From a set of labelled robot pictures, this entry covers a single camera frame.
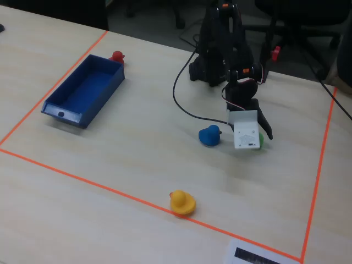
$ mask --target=table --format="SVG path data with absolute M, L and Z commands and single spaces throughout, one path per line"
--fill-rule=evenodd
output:
M 3 112 L 16 108 L 0 117 L 1 261 L 221 263 L 232 237 L 304 263 L 352 260 L 352 124 L 320 84 L 270 73 L 256 98 L 274 140 L 236 151 L 219 125 L 221 144 L 205 148 L 197 134 L 212 123 L 172 100 L 189 52 L 5 7 L 0 17 L 0 53 L 12 54 L 0 62 L 9 82 L 0 102 Z M 43 30 L 16 48 L 22 24 Z M 126 55 L 126 79 L 86 130 L 40 113 L 86 55 L 115 50 Z M 16 71 L 12 57 L 22 59 Z M 225 119 L 221 88 L 184 72 L 176 97 L 194 114 Z M 337 98 L 352 112 L 350 98 Z M 197 201 L 191 218 L 169 211 L 177 189 Z

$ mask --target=robotic arm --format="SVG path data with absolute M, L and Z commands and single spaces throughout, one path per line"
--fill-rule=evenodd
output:
M 232 32 L 229 18 L 232 18 Z M 230 111 L 257 110 L 258 123 L 273 139 L 271 127 L 257 99 L 257 81 L 262 80 L 263 68 L 254 63 L 252 51 L 245 38 L 239 10 L 232 0 L 215 0 L 206 10 L 198 45 L 199 56 L 189 65 L 192 81 L 202 80 L 216 86 L 225 80 L 227 109 Z M 250 78 L 245 82 L 240 79 Z

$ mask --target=floor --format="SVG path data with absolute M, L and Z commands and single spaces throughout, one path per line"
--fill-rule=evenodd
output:
M 125 10 L 125 5 L 120 3 L 113 3 L 109 7 L 108 20 L 111 31 L 170 47 L 193 51 L 193 47 L 179 39 L 179 35 L 183 31 L 175 28 L 174 15 L 170 7 L 149 5 L 149 7 L 138 11 L 133 18 L 127 18 Z M 196 4 L 183 5 L 180 10 L 182 17 L 186 21 L 186 28 L 198 19 L 203 18 L 205 13 L 204 5 Z M 268 25 L 269 23 L 269 18 L 258 18 L 247 14 L 242 14 L 242 20 L 243 24 Z M 183 37 L 192 42 L 193 34 L 199 33 L 199 29 L 200 25 L 194 25 L 183 34 Z M 333 27 L 333 30 L 340 32 L 343 32 L 343 29 L 343 25 Z M 264 36 L 263 33 L 258 32 L 247 33 L 247 41 L 252 48 L 256 61 L 259 59 Z M 329 49 L 330 40 L 327 37 L 311 38 L 311 42 L 331 64 L 336 57 L 336 51 Z M 305 64 L 302 55 L 294 47 L 285 47 L 280 53 L 279 62 L 275 64 L 271 63 L 270 69 L 274 72 L 315 80 L 311 70 Z

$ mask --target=blue plastic tray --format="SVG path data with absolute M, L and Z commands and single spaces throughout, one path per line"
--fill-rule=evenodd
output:
M 45 100 L 41 112 L 86 128 L 124 79 L 122 63 L 89 55 Z

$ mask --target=cable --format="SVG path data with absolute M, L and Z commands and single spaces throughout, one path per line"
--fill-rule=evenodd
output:
M 224 97 L 224 90 L 225 89 L 226 89 L 226 86 L 221 90 L 221 97 L 226 101 L 226 103 L 229 103 L 230 105 L 236 106 L 236 107 L 240 108 L 242 111 L 245 111 L 246 109 L 244 109 L 243 107 L 241 107 L 237 104 L 231 103 L 230 101 L 226 100 L 226 98 Z
M 305 56 L 304 52 L 300 49 L 300 52 L 302 54 L 302 56 L 304 57 L 304 60 L 306 61 L 307 65 L 309 66 L 309 68 L 311 69 L 312 73 L 314 74 L 315 78 L 319 81 L 319 83 L 323 86 L 323 88 L 328 92 L 328 94 L 331 96 L 331 98 L 334 99 L 335 103 L 341 108 L 341 110 L 348 116 L 349 119 L 352 120 L 352 116 L 346 111 L 346 109 L 339 103 L 339 101 L 337 101 L 337 99 L 335 98 L 335 96 L 333 96 L 333 94 L 329 91 L 329 89 L 327 89 L 327 87 L 325 86 L 325 84 L 322 82 L 322 80 L 319 78 L 319 76 L 317 75 L 317 73 L 314 71 L 312 65 L 310 64 L 309 60 L 307 59 L 307 57 Z
M 190 24 L 188 27 L 186 27 L 186 29 L 184 31 L 182 31 L 182 33 L 178 36 L 178 38 L 180 40 L 182 40 L 183 42 L 186 42 L 188 45 L 191 45 L 193 48 L 196 48 L 196 45 L 194 45 L 193 43 L 191 43 L 188 40 L 186 40 L 185 38 L 183 38 L 182 35 L 185 34 L 188 30 L 190 30 L 191 27 L 193 27 L 194 25 L 201 24 L 200 22 L 202 22 L 202 21 L 203 21 L 203 18 L 200 18 L 200 19 L 197 19 L 196 21 L 194 21 L 192 24 Z
M 259 85 L 263 84 L 263 81 L 264 81 L 264 68 L 263 68 L 262 64 L 260 64 L 260 66 L 262 67 L 262 79 L 260 82 L 257 81 L 257 84 L 259 84 Z
M 205 118 L 205 117 L 198 117 L 194 114 L 191 114 L 190 112 L 187 112 L 185 109 L 183 109 L 183 107 L 177 102 L 176 97 L 175 97 L 175 87 L 176 87 L 176 83 L 178 78 L 180 77 L 181 73 L 183 72 L 183 70 L 186 68 L 186 66 L 188 65 L 188 63 L 191 61 L 192 57 L 194 56 L 194 54 L 196 53 L 196 49 L 193 51 L 191 57 L 189 57 L 189 59 L 187 60 L 186 64 L 182 67 L 181 71 L 178 73 L 176 79 L 175 79 L 175 83 L 174 83 L 174 87 L 172 88 L 172 96 L 174 97 L 174 101 L 176 103 L 176 105 L 186 114 L 188 114 L 191 117 L 197 118 L 197 119 L 202 119 L 202 120 L 208 120 L 208 121 L 212 121 L 212 122 L 217 122 L 217 123 L 222 123 L 222 124 L 228 124 L 225 121 L 222 120 L 217 120 L 217 119 L 212 119 L 212 118 Z

